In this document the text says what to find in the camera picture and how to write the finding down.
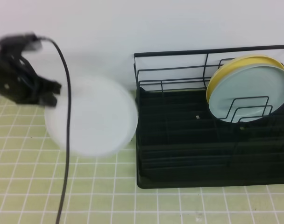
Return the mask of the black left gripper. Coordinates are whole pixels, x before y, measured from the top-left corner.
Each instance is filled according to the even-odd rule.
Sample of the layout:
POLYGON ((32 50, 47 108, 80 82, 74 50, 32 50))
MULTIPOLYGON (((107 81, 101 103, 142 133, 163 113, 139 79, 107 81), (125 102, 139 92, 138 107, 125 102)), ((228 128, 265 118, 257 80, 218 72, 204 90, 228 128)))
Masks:
POLYGON ((62 85, 39 77, 23 51, 0 49, 0 95, 17 104, 56 107, 54 94, 60 94, 62 85))

